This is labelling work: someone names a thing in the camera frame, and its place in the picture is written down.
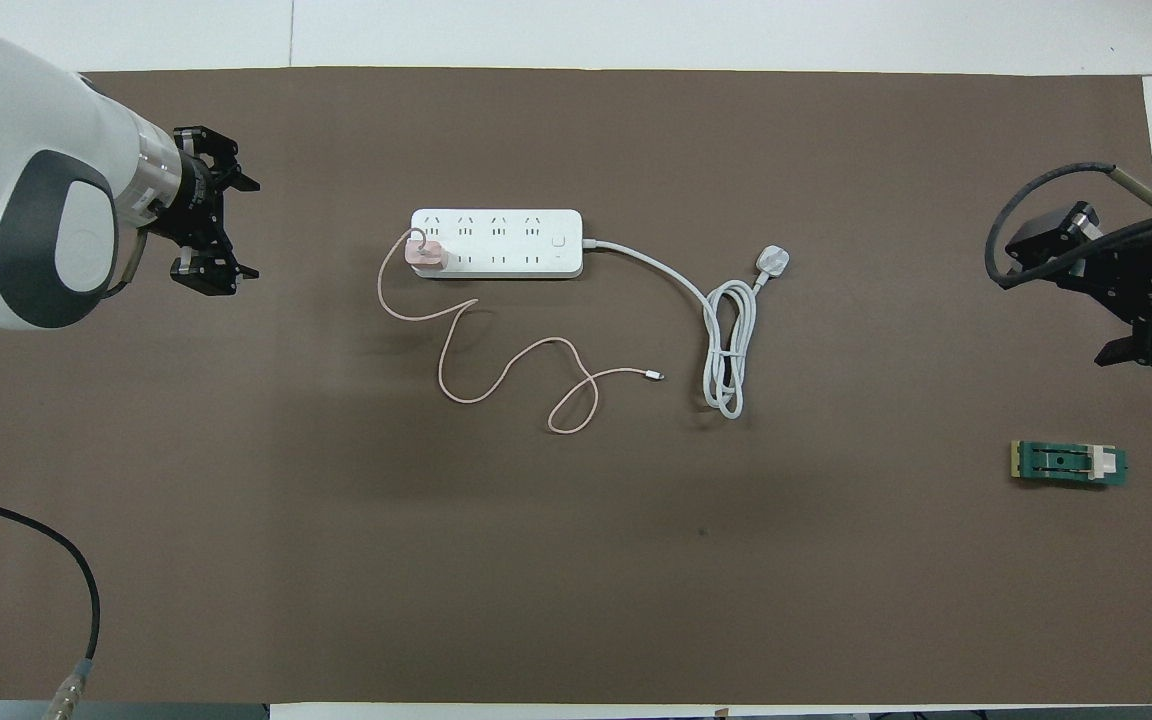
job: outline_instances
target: brown table surface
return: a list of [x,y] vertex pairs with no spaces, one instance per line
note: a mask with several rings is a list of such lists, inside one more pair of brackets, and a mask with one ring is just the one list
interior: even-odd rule
[[[85,323],[0,332],[0,503],[68,533],[105,601],[91,697],[177,702],[1152,702],[1152,370],[1087,297],[1000,291],[983,233],[1074,160],[1149,179],[1137,78],[294,69],[99,74],[241,143],[262,279],[166,276]],[[1071,179],[1021,210],[1145,209]],[[577,209],[590,237],[759,296],[749,406],[700,402],[698,308],[599,253],[563,282],[376,270],[416,209]],[[1107,442],[1124,487],[1013,480],[1013,439]],[[68,556],[0,520],[0,697],[82,650]]]

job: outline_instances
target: green plastic object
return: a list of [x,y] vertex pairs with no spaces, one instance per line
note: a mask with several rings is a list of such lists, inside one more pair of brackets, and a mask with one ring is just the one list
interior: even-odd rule
[[1121,486],[1128,482],[1128,454],[1112,445],[1011,442],[1011,478]]

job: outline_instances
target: white floor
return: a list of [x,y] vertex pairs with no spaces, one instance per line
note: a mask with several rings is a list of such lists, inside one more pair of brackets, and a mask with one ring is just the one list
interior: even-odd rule
[[[1138,0],[0,0],[0,35],[74,70],[410,65],[1138,74],[1151,76],[1144,97],[1152,143],[1152,1],[1144,9]],[[275,707],[275,717],[477,712],[558,720],[714,710],[302,705]]]

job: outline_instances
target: white cable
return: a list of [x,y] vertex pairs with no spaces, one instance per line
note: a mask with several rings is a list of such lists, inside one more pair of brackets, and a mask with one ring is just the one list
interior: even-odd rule
[[[444,395],[449,400],[460,402],[462,406],[471,406],[475,404],[475,402],[486,400],[486,397],[492,395],[492,393],[500,387],[500,382],[505,381],[505,377],[509,374],[509,369],[513,367],[513,364],[517,363],[520,357],[526,355],[526,353],[531,353],[536,347],[540,347],[547,342],[558,342],[567,346],[568,350],[571,350],[573,353],[573,358],[576,359],[576,366],[579,367],[581,373],[585,376],[584,379],[581,379],[579,382],[576,382],[575,386],[568,389],[567,395],[563,395],[562,400],[558,401],[558,404],[553,407],[553,410],[550,410],[550,416],[545,419],[545,424],[548,425],[550,432],[552,433],[561,435],[579,433],[579,431],[585,429],[585,425],[594,418],[594,414],[598,411],[599,401],[598,378],[602,378],[602,376],[611,376],[612,373],[637,373],[647,378],[650,381],[660,381],[660,379],[664,379],[664,376],[654,370],[641,370],[638,367],[613,367],[590,373],[589,369],[585,367],[585,361],[581,359],[579,353],[576,351],[576,346],[573,344],[570,340],[567,340],[567,338],[552,336],[540,338],[540,340],[522,348],[517,355],[513,356],[508,363],[503,364],[503,369],[500,370],[500,376],[492,384],[492,387],[488,387],[483,395],[477,397],[461,397],[456,395],[456,393],[452,392],[447,387],[447,381],[444,379],[444,366],[447,365],[447,348],[452,346],[452,336],[456,333],[456,325],[457,323],[461,323],[461,316],[464,314],[470,306],[476,305],[479,300],[477,300],[477,297],[472,297],[471,300],[458,302],[456,305],[446,306],[444,310],[439,310],[435,311],[435,313],[430,314],[401,314],[394,310],[393,306],[389,306],[388,302],[385,302],[385,293],[381,283],[381,279],[384,279],[385,274],[385,266],[389,264],[389,258],[393,258],[394,252],[396,252],[399,248],[412,236],[414,233],[420,234],[420,247],[424,247],[426,237],[425,232],[422,232],[420,228],[410,228],[408,232],[401,234],[401,236],[397,236],[397,242],[394,242],[394,247],[391,247],[389,252],[385,255],[385,259],[380,260],[380,268],[376,271],[376,300],[380,301],[380,306],[384,306],[385,313],[393,314],[394,318],[399,318],[399,320],[407,320],[408,323],[424,323],[424,320],[433,320],[434,318],[442,318],[444,314],[454,313],[452,316],[452,326],[447,328],[447,340],[444,340],[444,349],[438,354],[438,387],[442,389]],[[571,397],[576,395],[576,392],[579,391],[579,388],[585,387],[586,384],[589,384],[590,389],[594,393],[594,396],[593,402],[591,402],[589,407],[589,414],[585,415],[585,419],[581,420],[581,424],[576,425],[575,429],[560,429],[558,425],[554,425],[554,415],[558,415],[558,411],[562,410],[562,407],[567,404],[567,401],[571,400]]]
[[[755,279],[753,286],[744,281],[727,281],[714,288],[707,296],[676,270],[652,258],[652,256],[634,250],[631,247],[601,240],[585,240],[584,248],[585,250],[621,252],[635,260],[652,265],[653,268],[675,279],[679,285],[696,296],[696,300],[700,302],[705,332],[708,333],[705,369],[702,376],[702,392],[705,402],[710,407],[714,407],[727,419],[740,418],[741,411],[745,409],[745,357],[749,355],[749,343],[755,338],[755,320],[758,319],[756,296],[758,296],[763,285],[767,283],[768,278],[778,276],[783,272],[790,260],[788,252],[781,250],[780,247],[767,247],[759,255],[759,274]],[[736,305],[736,319],[732,323],[732,334],[726,347],[723,347],[722,327],[718,323],[718,305],[721,304],[723,297]]]

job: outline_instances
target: power outlet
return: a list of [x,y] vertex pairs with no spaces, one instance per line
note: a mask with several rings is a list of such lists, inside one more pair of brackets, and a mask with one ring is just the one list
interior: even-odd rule
[[422,278],[559,279],[584,268],[576,210],[422,209],[411,227],[444,247],[444,267],[412,265]]

